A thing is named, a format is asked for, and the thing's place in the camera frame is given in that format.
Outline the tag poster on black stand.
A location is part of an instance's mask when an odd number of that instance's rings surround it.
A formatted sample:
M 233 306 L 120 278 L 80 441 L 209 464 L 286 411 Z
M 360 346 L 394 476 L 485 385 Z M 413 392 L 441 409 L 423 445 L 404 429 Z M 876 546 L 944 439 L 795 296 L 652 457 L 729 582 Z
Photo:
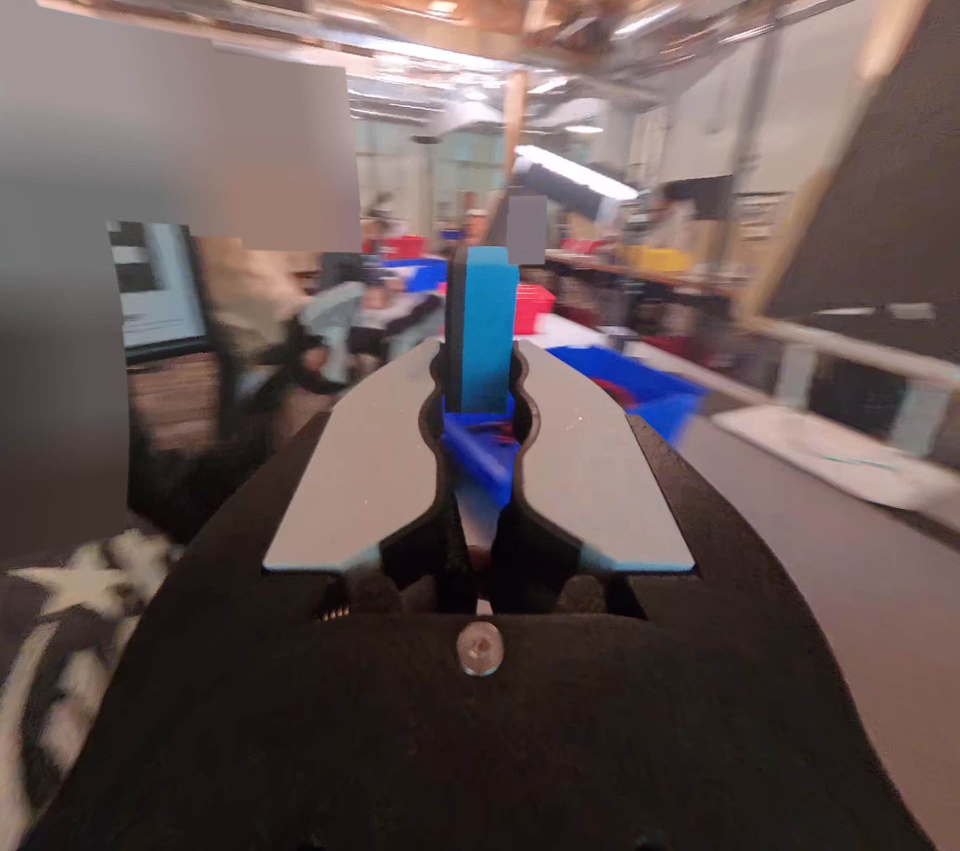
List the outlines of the tag poster on black stand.
M 217 349 L 210 296 L 186 225 L 106 222 L 122 308 L 126 369 Z

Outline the blue bin with tag sticker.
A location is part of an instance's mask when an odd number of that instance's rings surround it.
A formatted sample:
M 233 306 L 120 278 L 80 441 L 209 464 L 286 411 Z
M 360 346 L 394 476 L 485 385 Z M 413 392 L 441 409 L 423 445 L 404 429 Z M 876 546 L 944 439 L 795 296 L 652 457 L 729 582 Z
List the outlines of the blue bin with tag sticker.
M 707 393 L 700 385 L 600 346 L 558 346 L 547 352 L 590 379 L 625 413 L 642 419 L 672 446 Z M 513 431 L 514 408 L 509 395 L 501 415 L 443 413 L 443 443 L 458 473 L 471 478 L 497 509 L 510 502 L 520 449 Z

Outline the studio light panel on stand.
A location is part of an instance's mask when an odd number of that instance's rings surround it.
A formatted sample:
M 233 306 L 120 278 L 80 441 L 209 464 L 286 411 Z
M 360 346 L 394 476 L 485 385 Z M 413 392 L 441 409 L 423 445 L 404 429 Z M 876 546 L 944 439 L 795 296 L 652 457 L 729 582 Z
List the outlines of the studio light panel on stand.
M 623 208 L 642 200 L 636 188 L 534 145 L 515 149 L 511 179 L 597 225 L 613 222 Z

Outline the yellow plastic bin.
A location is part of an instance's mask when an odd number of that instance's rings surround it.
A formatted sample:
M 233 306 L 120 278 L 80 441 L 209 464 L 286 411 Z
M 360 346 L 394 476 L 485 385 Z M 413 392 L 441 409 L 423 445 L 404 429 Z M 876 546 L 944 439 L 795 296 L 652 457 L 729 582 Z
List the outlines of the yellow plastic bin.
M 683 274 L 693 268 L 692 256 L 675 248 L 634 245 L 623 249 L 625 264 L 631 270 L 656 274 Z

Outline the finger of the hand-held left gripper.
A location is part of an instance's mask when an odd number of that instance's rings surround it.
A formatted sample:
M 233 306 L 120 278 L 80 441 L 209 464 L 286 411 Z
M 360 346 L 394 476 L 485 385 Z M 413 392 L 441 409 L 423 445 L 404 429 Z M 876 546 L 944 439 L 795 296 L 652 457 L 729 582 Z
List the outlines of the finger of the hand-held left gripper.
M 438 337 L 445 326 L 444 296 L 404 296 L 401 305 L 386 324 L 386 358 L 399 358 Z

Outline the small blue plastic bin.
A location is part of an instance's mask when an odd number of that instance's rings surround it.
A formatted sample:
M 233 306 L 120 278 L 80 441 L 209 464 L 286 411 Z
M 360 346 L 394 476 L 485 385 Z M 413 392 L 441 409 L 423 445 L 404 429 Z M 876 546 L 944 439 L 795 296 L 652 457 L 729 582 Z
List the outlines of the small blue plastic bin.
M 379 269 L 402 280 L 406 293 L 433 293 L 448 280 L 448 261 L 441 257 L 386 259 Z

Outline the long wooden workbench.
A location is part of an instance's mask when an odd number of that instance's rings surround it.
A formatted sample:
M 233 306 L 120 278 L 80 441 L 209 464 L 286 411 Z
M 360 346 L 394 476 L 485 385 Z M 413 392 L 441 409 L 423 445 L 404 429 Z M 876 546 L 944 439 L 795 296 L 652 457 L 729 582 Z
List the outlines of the long wooden workbench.
M 639 270 L 559 249 L 547 251 L 541 269 L 555 312 L 594 331 L 689 336 L 734 318 L 736 289 L 695 274 Z

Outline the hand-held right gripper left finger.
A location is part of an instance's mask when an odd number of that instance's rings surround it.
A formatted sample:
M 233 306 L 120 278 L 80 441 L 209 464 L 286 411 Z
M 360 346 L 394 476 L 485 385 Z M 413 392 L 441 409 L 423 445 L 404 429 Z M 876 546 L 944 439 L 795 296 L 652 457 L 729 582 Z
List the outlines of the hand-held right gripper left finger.
M 404 572 L 432 548 L 450 506 L 450 474 L 429 412 L 441 395 L 429 338 L 338 401 L 268 545 L 268 572 Z

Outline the black printed shirt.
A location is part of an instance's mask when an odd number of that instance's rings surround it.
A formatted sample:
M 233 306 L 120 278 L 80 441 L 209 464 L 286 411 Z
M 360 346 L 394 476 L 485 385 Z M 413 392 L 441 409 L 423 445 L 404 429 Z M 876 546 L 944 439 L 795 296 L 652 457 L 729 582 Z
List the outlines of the black printed shirt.
M 79 758 L 139 621 L 184 552 L 129 526 L 1 572 L 1 848 L 18 849 Z

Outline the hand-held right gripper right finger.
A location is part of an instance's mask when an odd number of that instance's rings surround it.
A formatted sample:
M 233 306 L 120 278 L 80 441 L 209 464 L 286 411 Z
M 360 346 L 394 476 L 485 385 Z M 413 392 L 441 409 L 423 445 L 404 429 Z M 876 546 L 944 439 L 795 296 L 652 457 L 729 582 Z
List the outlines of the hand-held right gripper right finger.
M 524 516 L 577 567 L 601 573 L 686 574 L 690 547 L 625 409 L 599 384 L 522 339 L 515 408 L 529 415 L 514 459 Z

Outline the black board on white stand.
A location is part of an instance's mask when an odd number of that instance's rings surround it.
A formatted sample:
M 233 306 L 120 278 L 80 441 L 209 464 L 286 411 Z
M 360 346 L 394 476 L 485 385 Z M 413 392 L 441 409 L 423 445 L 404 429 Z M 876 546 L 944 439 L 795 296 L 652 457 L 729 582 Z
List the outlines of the black board on white stand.
M 837 159 L 804 185 L 738 321 L 783 346 L 774 396 L 714 424 L 871 505 L 958 506 L 930 453 L 958 399 L 959 0 L 893 0 Z M 903 380 L 887 434 L 810 410 L 822 359 Z

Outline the blue and black foam block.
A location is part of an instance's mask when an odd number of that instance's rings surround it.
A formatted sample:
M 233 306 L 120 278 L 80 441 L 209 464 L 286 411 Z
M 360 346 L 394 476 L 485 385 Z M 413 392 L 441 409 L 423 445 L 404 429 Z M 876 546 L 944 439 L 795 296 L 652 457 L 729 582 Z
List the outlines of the blue and black foam block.
M 520 272 L 505 247 L 459 248 L 447 269 L 446 413 L 505 415 Z

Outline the red plastic bin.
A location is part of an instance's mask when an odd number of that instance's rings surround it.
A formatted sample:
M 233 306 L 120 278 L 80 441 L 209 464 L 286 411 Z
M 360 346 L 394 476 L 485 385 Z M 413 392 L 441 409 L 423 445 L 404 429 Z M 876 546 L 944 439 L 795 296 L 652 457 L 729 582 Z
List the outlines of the red plastic bin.
M 423 236 L 403 234 L 381 240 L 364 239 L 362 251 L 380 261 L 413 261 L 426 255 L 427 240 Z
M 521 282 L 515 295 L 513 335 L 516 338 L 529 338 L 542 331 L 546 316 L 554 311 L 556 298 L 545 287 Z

